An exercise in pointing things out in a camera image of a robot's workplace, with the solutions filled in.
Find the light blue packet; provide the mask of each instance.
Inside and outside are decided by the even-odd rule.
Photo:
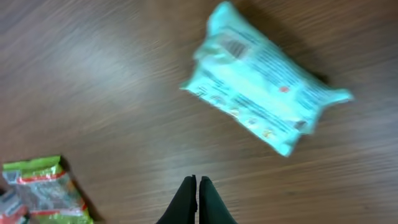
[[[198,66],[184,88],[226,113],[238,110],[236,119],[283,156],[301,134],[313,133],[327,106],[353,99],[348,90],[334,90],[299,67],[230,2],[210,16],[194,59]],[[228,91],[219,91],[217,83]]]

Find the barcode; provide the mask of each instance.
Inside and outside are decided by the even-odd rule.
[[[236,59],[243,58],[248,51],[248,47],[238,40],[222,40],[221,46]]]

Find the teal snack package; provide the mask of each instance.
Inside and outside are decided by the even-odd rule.
[[[92,224],[86,203],[60,156],[3,165],[3,177],[40,223]]]
[[[212,13],[183,89],[230,114],[279,154],[312,134],[323,110],[353,99],[323,84],[253,28],[230,2]]]

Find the wood grain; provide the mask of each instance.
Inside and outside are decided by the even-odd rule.
[[[233,1],[349,88],[288,159],[178,89],[212,0],[2,0],[0,162],[62,154],[108,223],[154,223],[207,175],[239,223],[398,223],[398,3]]]

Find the candy wrapper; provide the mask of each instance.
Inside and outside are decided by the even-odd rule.
[[[15,190],[0,196],[0,224],[27,224],[27,206]]]
[[[353,99],[298,66],[230,2],[210,16],[194,59],[197,68],[182,88],[236,118],[283,156],[302,134],[313,133],[326,107]]]
[[[40,223],[93,223],[60,156],[3,165],[3,176],[13,186],[30,214]]]

